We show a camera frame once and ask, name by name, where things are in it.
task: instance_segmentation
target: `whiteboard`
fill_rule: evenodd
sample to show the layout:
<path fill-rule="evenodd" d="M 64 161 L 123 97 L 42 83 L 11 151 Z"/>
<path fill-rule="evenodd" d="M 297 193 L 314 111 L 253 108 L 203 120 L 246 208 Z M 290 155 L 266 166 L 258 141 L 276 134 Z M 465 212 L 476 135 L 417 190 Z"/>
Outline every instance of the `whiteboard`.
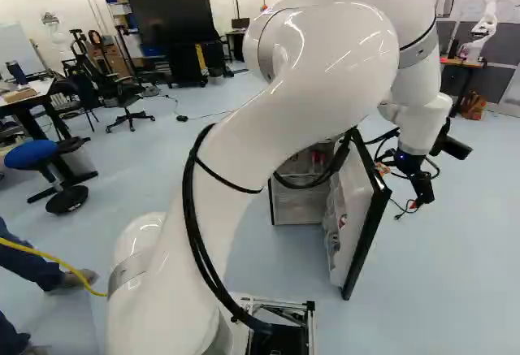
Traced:
<path fill-rule="evenodd" d="M 6 63 L 13 60 L 26 75 L 45 70 L 22 26 L 19 23 L 0 24 L 0 75 L 4 79 L 12 77 Z"/>

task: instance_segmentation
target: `black base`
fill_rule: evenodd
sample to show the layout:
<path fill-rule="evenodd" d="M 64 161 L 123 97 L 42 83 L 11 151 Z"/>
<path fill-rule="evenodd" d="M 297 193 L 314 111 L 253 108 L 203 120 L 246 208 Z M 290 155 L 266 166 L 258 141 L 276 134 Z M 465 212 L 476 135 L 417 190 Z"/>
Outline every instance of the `black base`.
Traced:
<path fill-rule="evenodd" d="M 78 183 L 83 183 L 86 180 L 95 178 L 98 176 L 97 171 L 86 172 L 84 174 L 76 175 L 71 179 L 67 179 L 62 182 L 62 188 L 68 188 Z M 47 190 L 43 190 L 38 194 L 34 194 L 31 197 L 27 198 L 27 203 L 34 203 L 36 201 L 40 201 L 43 198 L 50 197 L 52 194 L 56 193 L 54 187 L 48 188 Z"/>
<path fill-rule="evenodd" d="M 87 200 L 89 189 L 86 186 L 72 186 L 55 194 L 45 209 L 52 214 L 65 214 L 79 209 Z"/>
<path fill-rule="evenodd" d="M 307 332 L 304 327 L 272 324 L 273 333 L 253 333 L 249 355 L 308 355 Z"/>
<path fill-rule="evenodd" d="M 114 126 L 122 124 L 124 121 L 128 121 L 128 126 L 130 127 L 131 132 L 135 132 L 136 129 L 133 127 L 134 119 L 149 119 L 150 121 L 155 121 L 155 117 L 153 115 L 147 115 L 144 111 L 139 113 L 131 113 L 127 108 L 124 109 L 125 115 L 121 115 L 115 119 L 115 122 L 112 125 L 108 125 L 106 127 L 107 133 L 112 133 L 112 128 Z"/>

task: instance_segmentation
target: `bag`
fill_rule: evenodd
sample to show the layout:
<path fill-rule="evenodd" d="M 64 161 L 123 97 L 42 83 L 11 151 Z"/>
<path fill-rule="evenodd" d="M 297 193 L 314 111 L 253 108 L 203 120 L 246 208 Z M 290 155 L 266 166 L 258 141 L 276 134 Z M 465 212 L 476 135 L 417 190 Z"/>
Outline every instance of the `bag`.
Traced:
<path fill-rule="evenodd" d="M 480 121 L 487 103 L 485 97 L 478 95 L 476 91 L 472 90 L 462 100 L 461 115 L 466 119 Z"/>

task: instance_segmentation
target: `yellow hose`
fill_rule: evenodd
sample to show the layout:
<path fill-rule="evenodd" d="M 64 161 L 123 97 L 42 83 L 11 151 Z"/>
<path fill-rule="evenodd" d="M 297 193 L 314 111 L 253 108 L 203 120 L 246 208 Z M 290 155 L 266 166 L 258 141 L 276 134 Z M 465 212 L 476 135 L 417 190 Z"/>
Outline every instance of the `yellow hose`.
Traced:
<path fill-rule="evenodd" d="M 55 258 L 54 256 L 49 255 L 48 253 L 38 251 L 34 248 L 29 248 L 29 247 L 26 247 L 25 245 L 19 245 L 19 244 L 13 243 L 12 241 L 3 239 L 1 237 L 0 237 L 0 244 L 5 245 L 6 247 L 9 247 L 9 248 L 18 249 L 19 251 L 31 253 L 33 255 L 41 256 L 42 258 L 57 262 L 60 266 L 67 268 L 72 274 L 77 276 L 80 279 L 81 283 L 84 285 L 84 288 L 86 288 L 88 292 L 90 292 L 94 296 L 108 297 L 108 294 L 106 294 L 104 292 L 97 292 L 93 288 L 91 288 L 89 281 L 85 278 L 85 276 L 83 274 L 81 274 L 81 271 L 77 270 L 76 268 L 74 268 L 73 266 L 64 262 L 61 259 Z"/>

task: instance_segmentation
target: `sneaker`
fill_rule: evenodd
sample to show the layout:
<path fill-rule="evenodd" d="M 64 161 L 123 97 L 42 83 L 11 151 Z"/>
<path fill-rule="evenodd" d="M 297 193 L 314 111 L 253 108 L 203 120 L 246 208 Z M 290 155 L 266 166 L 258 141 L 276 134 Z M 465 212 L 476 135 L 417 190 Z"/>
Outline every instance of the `sneaker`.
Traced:
<path fill-rule="evenodd" d="M 94 284 L 96 280 L 98 280 L 99 275 L 96 274 L 94 271 L 83 269 L 80 270 L 81 274 L 87 279 L 89 284 Z M 78 290 L 82 289 L 85 286 L 83 285 L 83 282 L 80 281 L 80 279 L 73 274 L 72 272 L 68 271 L 64 273 L 62 281 L 59 283 L 56 288 L 53 288 L 49 292 L 46 292 L 46 294 L 49 294 L 51 296 L 63 294 L 64 292 L 69 292 L 71 290 Z"/>

